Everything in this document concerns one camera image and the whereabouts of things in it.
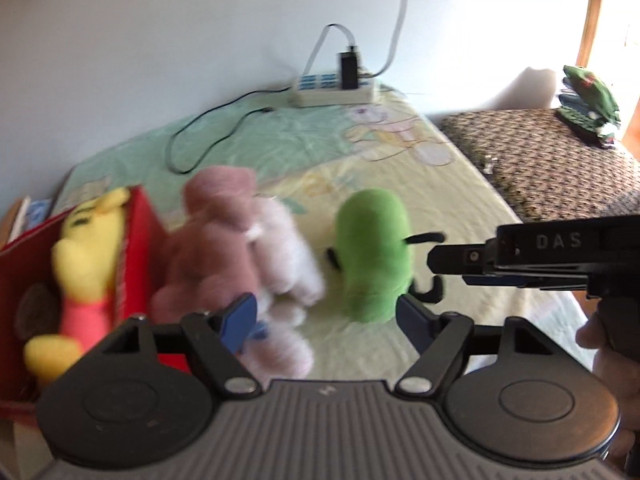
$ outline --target handheld device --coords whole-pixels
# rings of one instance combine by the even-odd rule
[[[127,320],[42,394],[55,462],[41,480],[613,479],[614,397],[524,319],[478,326],[411,295],[397,322],[420,358],[384,381],[273,381],[236,360],[246,296],[179,324]],[[186,355],[192,374],[161,365]],[[474,354],[495,364],[463,375]]]

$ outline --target cartoon print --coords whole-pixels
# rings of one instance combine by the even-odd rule
[[[320,173],[305,173],[300,180],[300,186],[307,196],[320,196],[331,193],[335,187],[325,176]]]
[[[409,151],[425,166],[453,161],[446,144],[431,136],[426,124],[401,101],[357,105],[347,113],[357,124],[345,136],[365,160],[379,162]]]

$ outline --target screw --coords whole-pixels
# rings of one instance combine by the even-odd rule
[[[328,384],[327,386],[323,386],[322,388],[320,388],[318,390],[318,393],[320,395],[324,395],[325,397],[333,395],[333,394],[335,394],[337,392],[338,392],[338,390],[335,388],[335,386],[331,386],[330,384]]]
[[[398,387],[406,394],[425,394],[433,384],[425,377],[405,377],[398,383]]]
[[[232,377],[225,381],[225,390],[235,395],[252,394],[258,384],[250,377]]]

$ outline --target cord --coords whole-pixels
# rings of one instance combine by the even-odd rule
[[[406,18],[406,8],[408,0],[400,0],[400,8],[398,9],[398,19],[396,20],[396,27],[391,35],[391,44],[389,45],[389,53],[386,57],[386,63],[375,74],[362,74],[364,79],[372,79],[378,77],[389,70],[389,67],[396,58],[396,50],[398,49],[398,41],[400,40],[400,33],[402,32],[402,26],[404,25],[404,19]]]
[[[210,108],[209,110],[206,110],[205,112],[201,113],[199,116],[197,116],[196,118],[192,119],[191,121],[189,121],[187,124],[185,124],[183,127],[181,127],[178,131],[176,131],[175,133],[173,133],[171,135],[171,137],[169,138],[169,141],[166,144],[166,147],[164,149],[164,164],[166,165],[167,169],[169,171],[171,171],[171,173],[173,174],[177,174],[177,175],[186,175],[191,173],[191,171],[195,170],[201,163],[202,161],[205,159],[205,157],[207,155],[209,155],[209,152],[215,148],[217,145],[219,145],[220,142],[222,142],[223,140],[227,140],[229,137],[231,137],[234,133],[236,133],[239,129],[240,126],[242,126],[242,123],[244,123],[244,120],[249,117],[250,115],[253,114],[257,114],[258,112],[262,112],[262,113],[267,113],[267,112],[273,112],[274,108],[267,106],[264,108],[256,108],[255,110],[251,110],[250,112],[245,113],[242,117],[240,117],[240,119],[238,120],[238,122],[235,124],[235,126],[231,129],[231,131],[226,134],[226,136],[221,137],[220,139],[216,140],[215,142],[213,142],[198,158],[198,160],[196,160],[196,162],[188,169],[188,170],[181,170],[180,168],[178,168],[173,161],[173,157],[172,157],[172,151],[174,148],[174,144],[175,144],[175,140],[177,139],[177,137],[184,131],[186,130],[189,126],[191,126],[194,122],[196,122],[197,120],[199,120],[200,118],[204,117],[206,114],[209,114],[215,110],[220,110],[220,108],[224,108],[226,106],[232,105],[234,103],[237,103],[239,100],[244,99],[245,97],[248,97],[249,95],[252,94],[278,94],[281,92],[285,92],[287,90],[289,90],[290,87],[287,88],[282,88],[280,90],[254,90],[252,92],[247,92],[244,95],[241,95],[240,97],[234,99],[233,101],[229,101],[228,103],[224,103],[218,106],[215,106],[213,108]]]
[[[356,45],[357,45],[356,38],[353,35],[353,33],[347,27],[345,27],[344,25],[341,25],[340,23],[329,23],[329,25],[325,25],[324,28],[322,29],[322,32],[320,33],[320,37],[318,38],[318,41],[316,41],[316,46],[311,51],[311,56],[309,56],[309,59],[306,62],[305,70],[302,73],[302,75],[307,75],[309,73],[309,71],[311,70],[311,68],[313,67],[314,62],[316,61],[316,57],[318,56],[318,52],[320,52],[320,49],[322,48],[322,45],[324,44],[324,40],[326,39],[326,35],[329,33],[329,30],[332,27],[335,27],[338,30],[342,31],[342,33],[347,38],[347,41],[349,42],[349,48],[351,50],[354,50],[356,48]]]

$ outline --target plush toy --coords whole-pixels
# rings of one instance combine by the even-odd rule
[[[295,330],[305,319],[303,309],[287,298],[275,300],[266,289],[257,299],[258,322],[238,359],[265,387],[274,378],[306,378],[314,352]]]
[[[249,243],[259,234],[252,199],[255,173],[212,166],[184,186],[189,219],[164,247],[166,284],[151,299],[156,323],[189,312],[217,312],[241,294],[257,295],[259,277]]]
[[[324,296],[324,279],[314,254],[289,209],[276,197],[256,196],[261,234],[253,244],[262,290],[258,323],[240,361],[265,386],[273,378],[303,379],[314,364],[309,343],[294,329],[305,320],[303,307]],[[274,294],[290,298],[274,300]]]
[[[335,247],[329,260],[344,276],[344,307],[359,322],[388,321],[396,300],[410,291],[425,303],[442,298],[442,279],[418,293],[413,283],[410,244],[443,242],[442,233],[411,236],[409,217],[402,201],[385,189],[365,189],[352,195],[335,221]]]
[[[24,361],[43,386],[55,380],[113,327],[113,293],[129,190],[84,202],[66,217],[53,246],[53,272],[63,292],[57,335],[32,338]]]
[[[239,359],[263,384],[306,377],[313,351],[295,327],[305,317],[301,304],[315,303],[324,281],[287,208],[254,197],[255,173],[247,168],[202,170],[183,194],[189,219],[164,248],[166,285],[152,298],[152,319],[216,312],[250,292],[258,299],[258,323]],[[285,292],[293,299],[275,302],[274,294]]]
[[[287,206],[276,197],[256,196],[254,210],[262,231],[253,248],[262,285],[273,294],[289,293],[303,306],[317,303],[324,279]]]

